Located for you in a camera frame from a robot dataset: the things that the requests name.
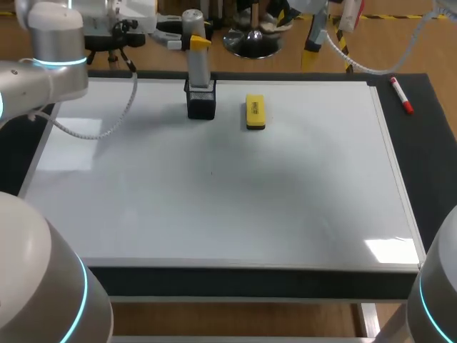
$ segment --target black mat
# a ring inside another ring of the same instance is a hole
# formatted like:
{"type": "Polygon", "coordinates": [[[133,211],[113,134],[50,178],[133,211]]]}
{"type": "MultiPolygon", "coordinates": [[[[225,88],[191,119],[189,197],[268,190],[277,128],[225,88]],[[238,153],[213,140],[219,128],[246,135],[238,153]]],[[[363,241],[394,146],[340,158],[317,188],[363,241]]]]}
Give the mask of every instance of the black mat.
{"type": "MultiPolygon", "coordinates": [[[[95,71],[95,77],[129,77],[124,71],[95,71]]],[[[140,78],[185,79],[185,73],[140,72],[140,78]]],[[[457,205],[457,144],[425,74],[398,75],[416,113],[406,115],[387,76],[365,74],[214,74],[217,79],[367,81],[376,86],[388,129],[428,250],[447,213],[457,205]]],[[[17,195],[44,130],[17,119],[0,130],[0,191],[17,195]]],[[[405,299],[413,274],[246,271],[215,269],[93,268],[110,295],[188,295],[405,299]]]]}

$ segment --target blue light ring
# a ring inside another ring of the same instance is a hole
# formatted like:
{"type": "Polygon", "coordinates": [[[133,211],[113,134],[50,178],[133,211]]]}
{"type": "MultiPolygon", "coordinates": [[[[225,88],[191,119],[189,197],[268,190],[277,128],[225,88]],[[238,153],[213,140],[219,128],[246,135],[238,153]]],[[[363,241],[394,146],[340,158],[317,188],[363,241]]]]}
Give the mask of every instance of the blue light ring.
{"type": "Polygon", "coordinates": [[[87,281],[87,271],[86,267],[84,266],[84,263],[81,261],[78,255],[79,263],[81,264],[81,268],[83,269],[83,275],[84,275],[84,293],[83,293],[83,299],[81,300],[81,306],[79,307],[78,314],[76,315],[76,318],[73,321],[73,324],[70,326],[70,329],[68,332],[65,334],[64,338],[59,343],[65,343],[69,340],[70,336],[73,334],[75,328],[78,326],[79,321],[81,320],[81,317],[84,312],[84,307],[86,306],[87,302],[87,289],[89,288],[88,281],[87,281]]]}
{"type": "Polygon", "coordinates": [[[435,322],[435,319],[430,314],[430,311],[428,310],[426,300],[423,298],[423,293],[422,293],[422,275],[421,278],[419,279],[419,293],[421,294],[421,300],[422,300],[422,306],[423,309],[425,309],[428,319],[430,319],[430,322],[432,325],[435,327],[436,331],[448,342],[448,343],[454,343],[449,337],[446,336],[446,334],[443,332],[443,330],[438,326],[438,324],[435,322]]]}
{"type": "Polygon", "coordinates": [[[1,115],[3,114],[3,97],[1,96],[1,93],[0,93],[0,118],[1,118],[1,115]]]}
{"type": "Polygon", "coordinates": [[[41,61],[39,59],[34,59],[34,61],[43,66],[76,66],[77,64],[86,63],[87,57],[78,59],[76,61],[66,61],[66,62],[50,62],[50,61],[41,61]]]}

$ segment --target yellow object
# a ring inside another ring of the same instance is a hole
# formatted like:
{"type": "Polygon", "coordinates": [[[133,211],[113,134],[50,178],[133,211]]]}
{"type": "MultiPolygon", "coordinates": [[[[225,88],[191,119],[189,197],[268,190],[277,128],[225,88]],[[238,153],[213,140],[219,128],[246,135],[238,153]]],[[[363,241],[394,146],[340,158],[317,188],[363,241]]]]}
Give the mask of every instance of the yellow object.
{"type": "Polygon", "coordinates": [[[314,63],[316,63],[318,57],[318,52],[304,50],[301,55],[301,71],[303,73],[309,73],[312,70],[314,63]]]}
{"type": "Polygon", "coordinates": [[[211,46],[211,41],[200,36],[193,35],[191,37],[191,50],[198,51],[204,50],[211,46]]]}
{"type": "Polygon", "coordinates": [[[284,17],[285,17],[284,10],[282,10],[281,13],[280,13],[279,16],[278,16],[278,23],[279,23],[281,20],[283,20],[284,17]]]}
{"type": "Polygon", "coordinates": [[[265,129],[265,101],[263,95],[248,94],[246,97],[246,126],[249,130],[265,129]]]}

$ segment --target mesh pen holder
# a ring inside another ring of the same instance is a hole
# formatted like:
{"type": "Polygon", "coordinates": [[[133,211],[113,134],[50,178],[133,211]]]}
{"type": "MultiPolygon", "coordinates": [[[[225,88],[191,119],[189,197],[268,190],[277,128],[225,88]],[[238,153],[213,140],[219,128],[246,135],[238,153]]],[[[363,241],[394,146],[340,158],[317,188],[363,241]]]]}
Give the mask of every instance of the mesh pen holder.
{"type": "Polygon", "coordinates": [[[189,119],[213,120],[216,113],[216,80],[208,87],[192,87],[188,80],[184,85],[187,98],[187,117],[189,119]]]}

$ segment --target yellow eraser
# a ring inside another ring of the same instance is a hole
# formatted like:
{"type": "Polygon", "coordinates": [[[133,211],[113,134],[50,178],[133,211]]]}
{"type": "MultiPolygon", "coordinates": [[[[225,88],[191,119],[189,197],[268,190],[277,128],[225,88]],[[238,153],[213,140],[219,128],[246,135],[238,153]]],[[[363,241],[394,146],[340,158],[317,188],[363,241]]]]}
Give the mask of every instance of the yellow eraser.
{"type": "Polygon", "coordinates": [[[248,94],[246,97],[246,126],[249,130],[265,129],[265,101],[263,95],[248,94]]]}

